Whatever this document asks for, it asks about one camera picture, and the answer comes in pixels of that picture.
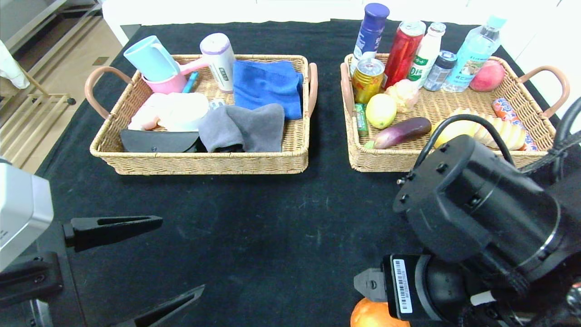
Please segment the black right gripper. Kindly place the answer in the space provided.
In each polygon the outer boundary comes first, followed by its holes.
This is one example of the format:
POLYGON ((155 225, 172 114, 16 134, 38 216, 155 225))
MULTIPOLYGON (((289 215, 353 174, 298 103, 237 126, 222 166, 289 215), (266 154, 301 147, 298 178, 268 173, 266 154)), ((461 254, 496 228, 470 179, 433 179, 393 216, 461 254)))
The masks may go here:
POLYGON ((409 322, 457 323, 470 304, 461 268, 433 255, 391 254, 382 269, 369 268, 355 275, 354 288, 371 302, 387 302, 394 317, 409 322))

